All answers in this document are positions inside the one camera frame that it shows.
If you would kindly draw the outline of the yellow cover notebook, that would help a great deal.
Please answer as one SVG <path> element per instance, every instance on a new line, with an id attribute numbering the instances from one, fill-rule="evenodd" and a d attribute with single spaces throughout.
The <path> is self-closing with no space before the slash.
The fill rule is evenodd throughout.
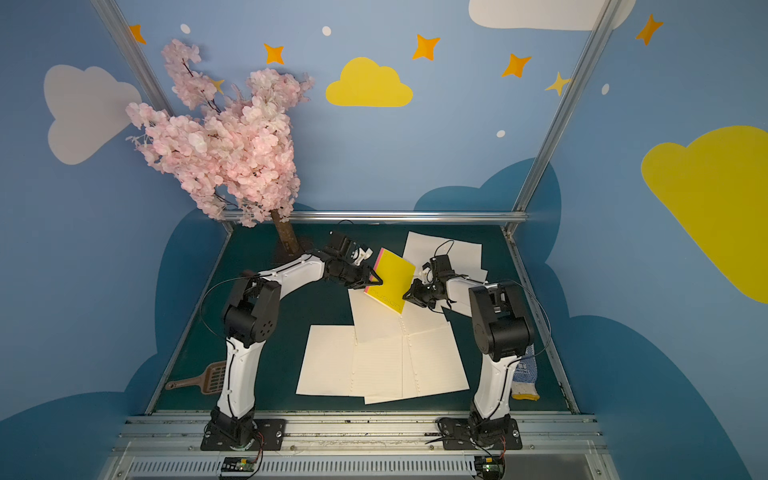
<path id="1" fill-rule="evenodd" d="M 383 284 L 365 288 L 365 294 L 394 313 L 401 315 L 406 303 L 402 296 L 413 281 L 416 267 L 404 258 L 382 248 L 376 259 L 374 269 L 383 279 Z"/>

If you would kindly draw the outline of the green cover notebook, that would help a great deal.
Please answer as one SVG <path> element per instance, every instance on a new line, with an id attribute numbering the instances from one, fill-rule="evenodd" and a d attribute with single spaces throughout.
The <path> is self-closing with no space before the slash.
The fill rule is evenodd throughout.
<path id="1" fill-rule="evenodd" d="M 348 291 L 356 340 L 378 341 L 436 330 L 447 323 L 443 313 L 420 308 L 407 302 L 401 314 L 382 305 L 362 290 Z"/>

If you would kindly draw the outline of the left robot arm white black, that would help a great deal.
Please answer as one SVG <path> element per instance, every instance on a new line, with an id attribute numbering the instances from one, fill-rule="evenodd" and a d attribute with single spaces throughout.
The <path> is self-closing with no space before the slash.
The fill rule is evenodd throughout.
<path id="1" fill-rule="evenodd" d="M 282 298 L 323 279 L 353 290 L 381 285 L 383 280 L 368 262 L 372 254 L 356 243 L 342 250 L 326 247 L 272 270 L 244 272 L 234 281 L 222 315 L 227 344 L 223 387 L 204 431 L 203 450 L 247 450 L 259 440 L 255 381 Z"/>

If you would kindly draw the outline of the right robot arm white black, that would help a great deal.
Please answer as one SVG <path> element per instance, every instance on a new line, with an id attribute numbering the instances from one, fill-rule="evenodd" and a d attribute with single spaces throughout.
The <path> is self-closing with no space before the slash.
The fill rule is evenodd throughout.
<path id="1" fill-rule="evenodd" d="M 491 444 L 510 431 L 510 399 L 515 370 L 534 343 L 522 287 L 512 281 L 484 283 L 464 276 L 415 279 L 403 299 L 422 308 L 444 302 L 471 319 L 482 354 L 478 389 L 466 422 L 467 436 Z"/>

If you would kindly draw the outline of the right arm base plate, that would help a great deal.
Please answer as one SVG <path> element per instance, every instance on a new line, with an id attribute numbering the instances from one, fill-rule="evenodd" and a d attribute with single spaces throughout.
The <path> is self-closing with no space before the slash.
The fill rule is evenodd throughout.
<path id="1" fill-rule="evenodd" d="M 436 421 L 444 450 L 521 450 L 521 433 L 509 415 L 495 420 L 442 417 Z"/>

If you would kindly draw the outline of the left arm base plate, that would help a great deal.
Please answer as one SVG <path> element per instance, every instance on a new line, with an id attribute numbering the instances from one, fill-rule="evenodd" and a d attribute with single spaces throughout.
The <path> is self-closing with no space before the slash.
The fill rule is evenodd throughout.
<path id="1" fill-rule="evenodd" d="M 279 451 L 284 440 L 284 419 L 210 420 L 200 444 L 201 451 Z"/>

